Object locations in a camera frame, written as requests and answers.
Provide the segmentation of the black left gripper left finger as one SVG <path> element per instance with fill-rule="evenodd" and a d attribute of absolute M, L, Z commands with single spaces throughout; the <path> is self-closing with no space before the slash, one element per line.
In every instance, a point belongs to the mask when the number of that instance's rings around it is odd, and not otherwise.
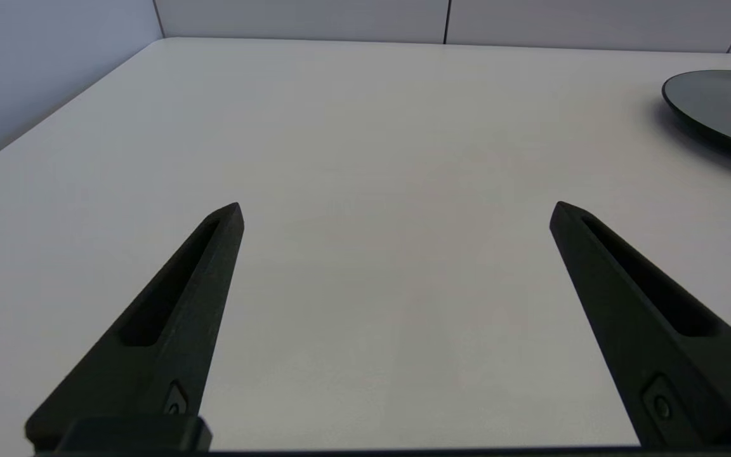
<path fill-rule="evenodd" d="M 35 451 L 207 451 L 200 417 L 244 233 L 240 205 L 213 211 L 37 410 Z"/>

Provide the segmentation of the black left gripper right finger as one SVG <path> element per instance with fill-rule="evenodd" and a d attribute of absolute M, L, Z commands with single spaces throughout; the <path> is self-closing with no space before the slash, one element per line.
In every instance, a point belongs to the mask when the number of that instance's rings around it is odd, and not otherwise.
<path fill-rule="evenodd" d="M 591 212 L 550 231 L 641 445 L 731 451 L 731 326 Z"/>

